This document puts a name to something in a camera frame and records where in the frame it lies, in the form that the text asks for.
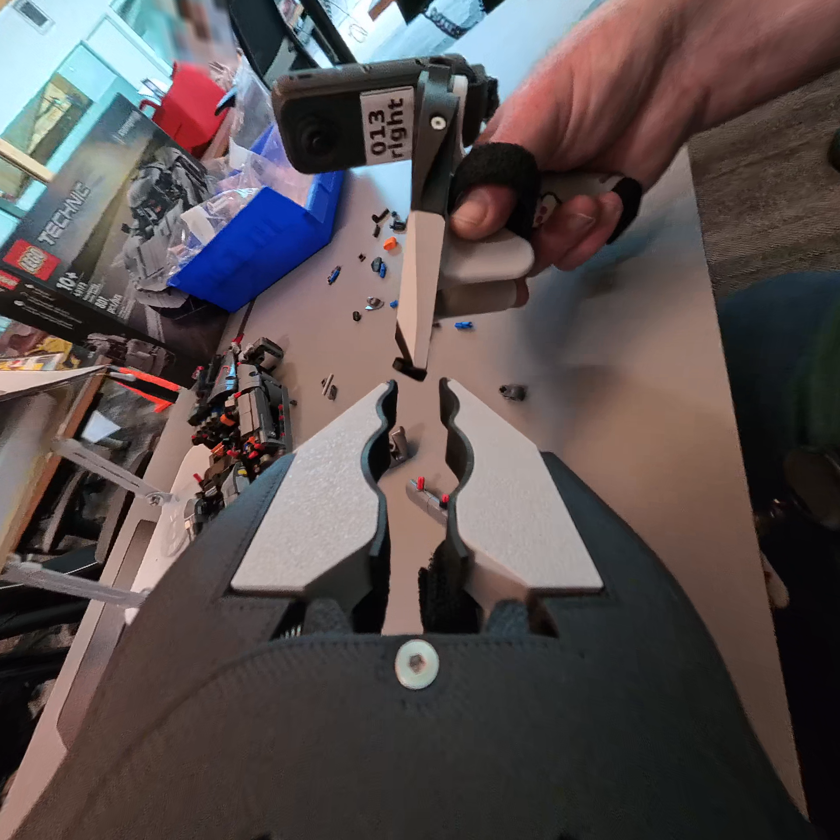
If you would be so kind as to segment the person's right forearm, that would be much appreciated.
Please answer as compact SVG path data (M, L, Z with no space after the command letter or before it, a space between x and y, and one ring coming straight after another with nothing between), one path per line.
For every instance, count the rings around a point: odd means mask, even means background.
M708 127L838 68L838 1L726 2Z

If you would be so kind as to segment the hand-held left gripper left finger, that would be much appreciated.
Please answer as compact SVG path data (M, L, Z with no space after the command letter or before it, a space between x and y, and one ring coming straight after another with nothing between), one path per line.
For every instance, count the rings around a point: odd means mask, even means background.
M398 385L377 385L298 447L230 582L234 592L385 612L391 541L379 481Z

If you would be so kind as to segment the crumpled clear plastic bags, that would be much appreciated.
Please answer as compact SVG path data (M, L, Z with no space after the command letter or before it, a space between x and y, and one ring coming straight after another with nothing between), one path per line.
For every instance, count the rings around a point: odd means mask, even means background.
M207 163L209 197L175 222L166 254L167 278L183 269L261 191L305 207L314 180L291 165L262 81L241 55L228 92L234 93L227 153Z

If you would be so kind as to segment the person's blue jeans leg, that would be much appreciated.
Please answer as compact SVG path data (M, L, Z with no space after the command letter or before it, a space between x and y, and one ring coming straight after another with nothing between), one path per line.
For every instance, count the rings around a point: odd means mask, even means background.
M717 316L751 503L784 488L805 438L802 384L816 334L839 306L838 270L774 276L719 300Z

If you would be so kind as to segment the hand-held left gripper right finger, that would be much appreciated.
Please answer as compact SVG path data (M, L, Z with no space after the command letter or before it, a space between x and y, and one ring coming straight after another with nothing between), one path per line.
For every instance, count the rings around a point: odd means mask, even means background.
M603 580L536 444L454 379L438 384L446 463L458 480L446 544L481 608L589 595Z

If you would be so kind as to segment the grey lego car model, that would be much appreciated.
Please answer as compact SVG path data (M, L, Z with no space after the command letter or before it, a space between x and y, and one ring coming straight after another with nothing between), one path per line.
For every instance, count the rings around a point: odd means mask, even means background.
M266 338L243 345L237 336L209 366L196 369L196 404L188 423L192 445L208 465L194 475L184 507L184 531L193 541L264 472L293 449L291 402L275 369L284 350Z

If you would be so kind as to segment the person's right hand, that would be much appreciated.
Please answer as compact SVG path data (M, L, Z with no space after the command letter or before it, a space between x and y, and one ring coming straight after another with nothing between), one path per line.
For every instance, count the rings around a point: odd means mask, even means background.
M610 2L556 45L499 107L478 144L516 144L541 171L623 174L643 191L656 183L692 133L711 126L712 64L724 45L712 34L747 2ZM454 233L479 240L500 230L516 196L478 185L458 200ZM623 212L609 192L574 196L533 240L532 274L572 270L606 245Z

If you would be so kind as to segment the black office chair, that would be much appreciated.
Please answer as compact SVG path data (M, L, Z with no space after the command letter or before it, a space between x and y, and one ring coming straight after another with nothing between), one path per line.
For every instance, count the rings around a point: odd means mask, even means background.
M267 90L298 70L356 62L327 2L227 1L238 47Z

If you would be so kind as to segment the white book stand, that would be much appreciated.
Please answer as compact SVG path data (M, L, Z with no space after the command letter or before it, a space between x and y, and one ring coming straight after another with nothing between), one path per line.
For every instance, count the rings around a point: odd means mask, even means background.
M164 524L166 517L170 517L170 523L176 525L175 519L178 512L197 488L196 480L191 479L185 489L167 492L145 478L135 476L126 468L97 455L91 448L66 432L55 434L49 443L49 454L59 459L67 459L92 474L118 485L133 495L136 501L145 501L154 508L161 509L159 524ZM2 584L16 586L18 589L27 587L32 590L69 595L117 606L125 611L127 623L131 623L151 592L150 587L140 591L126 591L113 585L90 581L69 572L49 570L44 563L34 561L32 555L17 553L10 553L4 562Z

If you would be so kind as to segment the blue plastic bin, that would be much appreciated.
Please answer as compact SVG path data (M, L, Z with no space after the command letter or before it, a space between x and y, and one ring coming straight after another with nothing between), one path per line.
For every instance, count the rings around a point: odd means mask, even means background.
M265 190L206 245L165 289L234 312L329 244L344 181L341 171L314 175L308 204Z

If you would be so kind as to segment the black lego set box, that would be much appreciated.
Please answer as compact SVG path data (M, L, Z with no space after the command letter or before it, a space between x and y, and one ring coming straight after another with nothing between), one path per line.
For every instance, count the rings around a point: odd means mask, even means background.
M184 387L225 310L174 285L170 245L207 171L117 93L2 243L1 314Z

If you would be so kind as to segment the orange plastic object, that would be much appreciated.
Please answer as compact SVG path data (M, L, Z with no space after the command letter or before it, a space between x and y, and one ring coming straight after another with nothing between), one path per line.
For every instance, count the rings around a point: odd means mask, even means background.
M174 405L182 389L179 385L159 376L114 364L108 366L108 376L131 392L150 401L155 413L162 413Z

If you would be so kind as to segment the red bag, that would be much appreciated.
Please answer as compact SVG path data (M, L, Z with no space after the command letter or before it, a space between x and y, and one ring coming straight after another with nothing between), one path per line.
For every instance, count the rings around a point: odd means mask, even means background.
M171 86L161 102L144 99L138 108L176 144L200 159L222 125L224 117L216 108L224 94L201 67L176 61Z

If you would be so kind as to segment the lego instruction booklet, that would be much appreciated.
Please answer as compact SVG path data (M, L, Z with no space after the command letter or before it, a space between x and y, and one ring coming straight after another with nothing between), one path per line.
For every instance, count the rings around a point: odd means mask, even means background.
M90 364L66 370L39 368L36 364L35 356L21 357L21 364L18 366L14 366L12 358L2 357L1 403L67 385L85 384L92 377L109 372L109 363Z

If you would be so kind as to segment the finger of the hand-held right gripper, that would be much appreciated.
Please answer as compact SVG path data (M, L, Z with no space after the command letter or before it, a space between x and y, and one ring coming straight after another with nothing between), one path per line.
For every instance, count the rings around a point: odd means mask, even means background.
M442 215L419 210L408 214L395 341L397 357L424 369L432 339L445 230Z

